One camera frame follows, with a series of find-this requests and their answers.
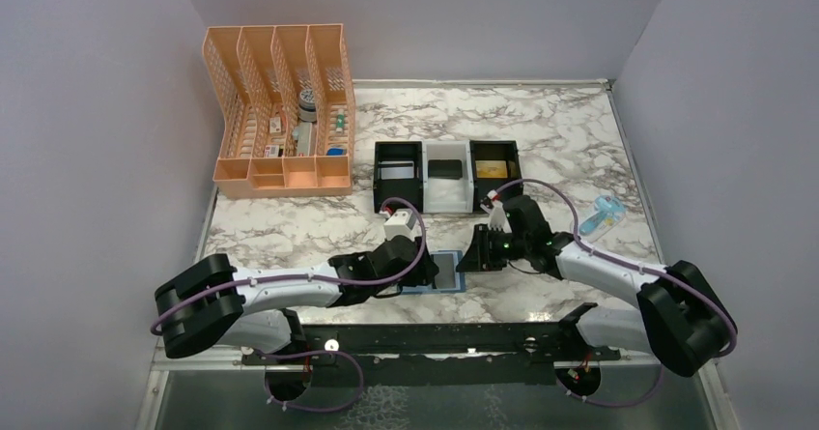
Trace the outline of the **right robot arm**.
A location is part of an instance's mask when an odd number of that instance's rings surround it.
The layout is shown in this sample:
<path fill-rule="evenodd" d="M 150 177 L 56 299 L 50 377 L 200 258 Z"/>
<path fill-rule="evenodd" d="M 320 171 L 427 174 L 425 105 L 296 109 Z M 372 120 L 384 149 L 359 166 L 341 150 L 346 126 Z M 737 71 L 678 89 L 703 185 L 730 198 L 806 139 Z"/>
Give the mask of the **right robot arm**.
<path fill-rule="evenodd" d="M 477 224 L 459 272 L 497 272 L 524 260 L 537 273 L 591 286 L 628 304 L 591 303 L 562 319 L 559 351 L 580 359 L 594 348 L 611 347 L 653 355 L 681 377 L 694 375 L 726 352 L 736 325 L 699 268 L 620 260 L 586 245 L 569 232 L 554 232 L 527 195 L 508 200 Z"/>

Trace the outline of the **blue card holder wallet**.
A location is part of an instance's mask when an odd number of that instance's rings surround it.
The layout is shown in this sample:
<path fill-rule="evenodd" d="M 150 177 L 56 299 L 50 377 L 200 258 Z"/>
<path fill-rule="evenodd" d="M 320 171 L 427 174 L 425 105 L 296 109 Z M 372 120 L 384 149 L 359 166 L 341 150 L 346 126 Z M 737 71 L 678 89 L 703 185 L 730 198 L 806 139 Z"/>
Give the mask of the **blue card holder wallet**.
<path fill-rule="evenodd" d="M 463 272 L 456 271 L 456 267 L 463 257 L 461 250 L 438 250 L 433 252 L 431 256 L 438 266 L 438 274 L 433 281 L 427 285 L 404 287 L 402 294 L 426 295 L 464 292 L 466 290 L 466 275 Z"/>

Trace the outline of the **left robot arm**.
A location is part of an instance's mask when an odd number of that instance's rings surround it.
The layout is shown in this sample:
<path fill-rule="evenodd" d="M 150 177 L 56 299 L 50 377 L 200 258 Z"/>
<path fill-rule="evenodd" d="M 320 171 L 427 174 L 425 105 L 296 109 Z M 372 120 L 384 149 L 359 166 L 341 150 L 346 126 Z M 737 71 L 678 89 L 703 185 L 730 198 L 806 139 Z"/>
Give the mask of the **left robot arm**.
<path fill-rule="evenodd" d="M 268 350 L 288 363 L 302 354 L 304 339 L 285 310 L 357 305 L 391 287 L 429 285 L 438 273 L 421 237 L 394 237 L 371 251 L 296 269 L 240 268 L 215 253 L 155 290 L 150 331 L 162 338 L 168 358 L 222 344 Z"/>

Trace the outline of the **silver crest card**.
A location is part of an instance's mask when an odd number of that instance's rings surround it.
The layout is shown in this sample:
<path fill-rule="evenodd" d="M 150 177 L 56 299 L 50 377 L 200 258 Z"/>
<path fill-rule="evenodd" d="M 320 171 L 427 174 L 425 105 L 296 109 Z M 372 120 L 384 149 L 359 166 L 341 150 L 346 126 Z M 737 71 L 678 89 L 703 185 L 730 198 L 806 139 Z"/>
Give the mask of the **silver crest card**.
<path fill-rule="evenodd" d="M 413 180 L 415 166 L 412 163 L 390 163 L 379 165 L 381 180 Z"/>

